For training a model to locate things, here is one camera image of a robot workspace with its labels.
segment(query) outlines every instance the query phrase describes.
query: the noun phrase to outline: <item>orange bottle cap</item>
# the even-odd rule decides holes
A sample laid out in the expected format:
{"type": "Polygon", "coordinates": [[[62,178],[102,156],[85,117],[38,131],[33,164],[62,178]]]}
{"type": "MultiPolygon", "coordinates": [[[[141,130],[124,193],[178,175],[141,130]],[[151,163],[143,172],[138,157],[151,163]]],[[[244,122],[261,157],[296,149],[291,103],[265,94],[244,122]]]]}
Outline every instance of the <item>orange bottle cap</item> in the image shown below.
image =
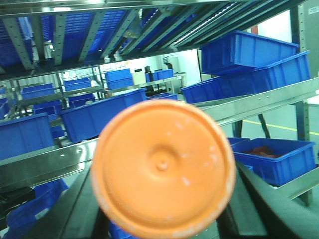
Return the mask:
{"type": "Polygon", "coordinates": [[[235,163],[222,129],[174,100],[136,104],[103,129],[93,188],[110,220],[144,239],[188,238],[224,210],[235,163]]]}

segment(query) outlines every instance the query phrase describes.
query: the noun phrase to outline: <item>metal beam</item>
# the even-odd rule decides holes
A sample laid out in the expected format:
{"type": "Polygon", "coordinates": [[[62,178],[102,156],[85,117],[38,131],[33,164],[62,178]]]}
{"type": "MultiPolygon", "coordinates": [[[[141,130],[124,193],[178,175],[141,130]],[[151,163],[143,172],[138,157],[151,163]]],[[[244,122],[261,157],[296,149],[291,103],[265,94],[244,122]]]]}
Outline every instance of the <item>metal beam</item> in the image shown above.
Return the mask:
{"type": "Polygon", "coordinates": [[[112,37],[110,43],[106,46],[106,48],[103,50],[101,54],[101,59],[104,59],[108,54],[110,54],[112,51],[114,51],[116,44],[120,40],[120,38],[123,36],[124,32],[127,30],[127,28],[130,26],[131,22],[134,20],[134,18],[137,16],[139,10],[133,9],[130,11],[130,13],[123,19],[121,22],[121,25],[118,28],[118,31],[116,34],[112,37]]]}
{"type": "Polygon", "coordinates": [[[130,44],[126,45],[122,51],[122,55],[130,53],[143,39],[154,30],[154,28],[162,21],[166,15],[162,14],[160,10],[157,10],[152,18],[147,22],[143,28],[139,38],[134,39],[130,44]]]}
{"type": "Polygon", "coordinates": [[[153,37],[153,39],[148,43],[147,47],[143,49],[142,52],[146,52],[150,50],[156,43],[158,43],[160,40],[162,40],[166,35],[168,35],[171,31],[173,31],[176,27],[178,27],[183,21],[185,21],[190,15],[193,13],[196,13],[198,9],[200,9],[202,5],[196,4],[188,7],[186,11],[182,11],[181,14],[179,14],[174,22],[172,24],[168,24],[168,28],[166,28],[159,36],[156,35],[153,37]]]}
{"type": "Polygon", "coordinates": [[[297,4],[298,2],[302,2],[303,0],[268,0],[258,4],[257,8],[252,9],[251,11],[247,11],[242,13],[240,16],[232,19],[229,22],[226,22],[226,25],[222,25],[217,28],[212,28],[206,34],[199,36],[198,39],[192,41],[192,44],[198,44],[200,42],[206,42],[208,39],[216,39],[228,32],[231,32],[236,29],[246,29],[250,26],[260,23],[263,20],[266,20],[286,9],[289,9],[292,5],[297,4]]]}
{"type": "Polygon", "coordinates": [[[41,16],[32,16],[31,23],[32,23],[32,30],[33,30],[33,39],[35,41],[35,47],[38,52],[39,61],[44,61],[45,53],[44,53],[44,38],[43,38],[41,16]]]}
{"type": "MultiPolygon", "coordinates": [[[[231,0],[211,0],[211,2],[232,2],[231,0]]],[[[87,0],[11,0],[0,3],[3,16],[26,16],[32,14],[48,14],[68,11],[80,12],[86,10],[102,10],[108,8],[150,8],[170,5],[186,5],[194,3],[207,3],[207,0],[95,0],[88,3],[87,0]]]]}
{"type": "Polygon", "coordinates": [[[180,39],[183,35],[192,31],[195,27],[200,25],[202,22],[207,20],[209,17],[212,17],[213,15],[215,15],[217,11],[225,8],[227,5],[228,5],[228,3],[220,3],[220,4],[214,5],[212,7],[204,8],[203,11],[199,13],[199,16],[196,17],[197,18],[196,22],[190,22],[190,25],[183,28],[183,30],[179,34],[173,36],[173,38],[168,40],[163,46],[160,47],[160,49],[161,50],[165,49],[166,47],[171,45],[173,42],[180,39]]]}
{"type": "Polygon", "coordinates": [[[54,32],[54,65],[61,65],[64,45],[66,14],[58,14],[55,16],[55,32],[54,32]]]}
{"type": "Polygon", "coordinates": [[[94,14],[93,20],[91,22],[90,29],[88,31],[88,34],[86,36],[84,45],[82,47],[78,62],[83,62],[90,50],[90,47],[94,41],[95,35],[99,30],[100,24],[103,20],[103,17],[105,15],[106,11],[97,11],[94,14]]]}
{"type": "Polygon", "coordinates": [[[4,26],[11,38],[11,41],[21,59],[22,65],[26,70],[32,70],[33,64],[30,61],[28,51],[25,47],[21,31],[16,18],[3,19],[4,26]]]}
{"type": "Polygon", "coordinates": [[[210,19],[207,19],[203,24],[193,29],[189,34],[184,36],[182,39],[178,39],[174,46],[185,45],[192,39],[201,36],[206,31],[210,31],[211,28],[218,26],[221,23],[225,23],[225,19],[231,17],[245,8],[247,8],[251,2],[237,2],[227,5],[225,8],[221,9],[218,13],[213,15],[210,19]]]}

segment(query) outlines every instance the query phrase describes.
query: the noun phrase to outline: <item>yellow floor line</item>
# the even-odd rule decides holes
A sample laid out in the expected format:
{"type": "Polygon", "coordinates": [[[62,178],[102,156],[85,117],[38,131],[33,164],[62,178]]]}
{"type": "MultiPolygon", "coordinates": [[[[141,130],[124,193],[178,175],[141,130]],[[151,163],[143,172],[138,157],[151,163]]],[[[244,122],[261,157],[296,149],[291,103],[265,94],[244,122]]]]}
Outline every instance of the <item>yellow floor line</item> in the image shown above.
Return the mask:
{"type": "MultiPolygon", "coordinates": [[[[261,125],[260,122],[246,120],[246,119],[244,119],[243,122],[254,123],[254,124],[261,125]]],[[[266,125],[269,126],[269,127],[274,127],[274,128],[281,128],[281,129],[286,129],[286,130],[291,130],[291,131],[297,131],[296,128],[290,128],[290,127],[285,127],[285,126],[280,126],[280,125],[275,125],[275,124],[270,124],[270,123],[267,123],[266,125]]],[[[319,133],[317,133],[317,132],[310,132],[310,134],[319,136],[319,133]]]]}

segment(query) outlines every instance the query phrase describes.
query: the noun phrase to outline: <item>white wall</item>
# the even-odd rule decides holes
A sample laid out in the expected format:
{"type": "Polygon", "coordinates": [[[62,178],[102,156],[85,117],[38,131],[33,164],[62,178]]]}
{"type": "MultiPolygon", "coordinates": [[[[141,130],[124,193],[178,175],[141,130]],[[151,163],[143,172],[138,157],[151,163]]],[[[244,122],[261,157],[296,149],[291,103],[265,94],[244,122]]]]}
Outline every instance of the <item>white wall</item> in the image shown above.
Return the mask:
{"type": "Polygon", "coordinates": [[[258,25],[259,35],[291,42],[290,11],[285,11],[258,25]]]}

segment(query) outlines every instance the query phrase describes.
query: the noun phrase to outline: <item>blue crate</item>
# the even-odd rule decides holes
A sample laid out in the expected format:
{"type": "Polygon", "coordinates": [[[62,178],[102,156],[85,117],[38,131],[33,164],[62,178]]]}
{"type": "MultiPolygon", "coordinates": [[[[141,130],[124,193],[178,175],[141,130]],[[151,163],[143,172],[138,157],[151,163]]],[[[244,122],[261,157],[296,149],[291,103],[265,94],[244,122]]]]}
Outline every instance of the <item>blue crate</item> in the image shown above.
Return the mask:
{"type": "Polygon", "coordinates": [[[129,69],[107,71],[105,73],[105,79],[107,82],[126,79],[130,77],[132,77],[132,74],[129,69]]]}
{"type": "Polygon", "coordinates": [[[120,111],[146,100],[145,89],[62,111],[66,132],[73,143],[98,136],[104,126],[120,111]]]}
{"type": "Polygon", "coordinates": [[[82,89],[86,87],[91,87],[90,78],[81,78],[77,80],[70,80],[64,82],[64,87],[66,91],[72,91],[77,89],[82,89]]]}
{"type": "Polygon", "coordinates": [[[200,48],[202,72],[225,75],[252,70],[293,56],[297,48],[297,44],[234,31],[200,48]]]}
{"type": "Polygon", "coordinates": [[[0,160],[53,145],[45,113],[0,123],[0,160]]]}
{"type": "Polygon", "coordinates": [[[62,105],[51,105],[42,108],[33,108],[35,114],[47,113],[49,120],[56,120],[58,115],[62,112],[62,105]]]}
{"type": "Polygon", "coordinates": [[[155,81],[171,78],[173,76],[174,76],[173,69],[161,70],[161,71],[153,72],[153,79],[155,81]]]}
{"type": "Polygon", "coordinates": [[[233,146],[235,159],[253,166],[266,182],[281,186],[316,167],[314,142],[286,139],[256,138],[233,146]],[[256,147],[268,146],[279,158],[247,154],[256,147]]]}
{"type": "Polygon", "coordinates": [[[134,85],[134,81],[132,76],[129,78],[125,79],[120,79],[120,80],[114,80],[114,81],[106,81],[108,84],[108,89],[113,90],[113,89],[118,89],[126,86],[132,86],[134,85]]]}
{"type": "Polygon", "coordinates": [[[52,83],[24,87],[21,90],[21,95],[23,99],[30,99],[34,97],[46,96],[51,94],[54,94],[54,88],[52,83]]]}
{"type": "Polygon", "coordinates": [[[224,98],[220,81],[212,78],[181,89],[186,101],[190,104],[212,101],[224,98]]]}
{"type": "Polygon", "coordinates": [[[224,98],[256,94],[311,78],[309,51],[253,71],[216,78],[224,98]]]}
{"type": "Polygon", "coordinates": [[[229,137],[228,140],[229,140],[229,143],[230,143],[231,145],[234,145],[234,144],[236,144],[236,143],[249,140],[249,138],[231,138],[231,137],[229,137]]]}
{"type": "Polygon", "coordinates": [[[171,94],[171,93],[160,93],[158,95],[150,96],[150,99],[172,99],[178,100],[178,94],[171,94]]]}
{"type": "Polygon", "coordinates": [[[114,222],[110,222],[109,232],[112,239],[138,239],[137,237],[127,233],[114,222]]]}
{"type": "Polygon", "coordinates": [[[188,103],[257,94],[311,78],[308,51],[253,71],[212,78],[182,88],[188,103]]]}
{"type": "Polygon", "coordinates": [[[8,99],[0,99],[0,120],[4,119],[4,116],[9,113],[8,99]]]}
{"type": "Polygon", "coordinates": [[[75,107],[86,105],[87,102],[90,102],[90,101],[95,102],[95,97],[92,93],[70,97],[69,105],[70,105],[70,108],[75,108],[75,107]]]}
{"type": "Polygon", "coordinates": [[[34,188],[35,199],[10,212],[6,218],[10,230],[34,225],[58,201],[61,193],[68,189],[63,179],[45,183],[34,188]]]}
{"type": "Polygon", "coordinates": [[[51,133],[52,133],[52,138],[53,139],[56,139],[56,138],[59,138],[59,137],[63,137],[65,135],[65,132],[64,132],[64,130],[63,130],[61,125],[57,125],[57,126],[51,127],[51,133]]]}

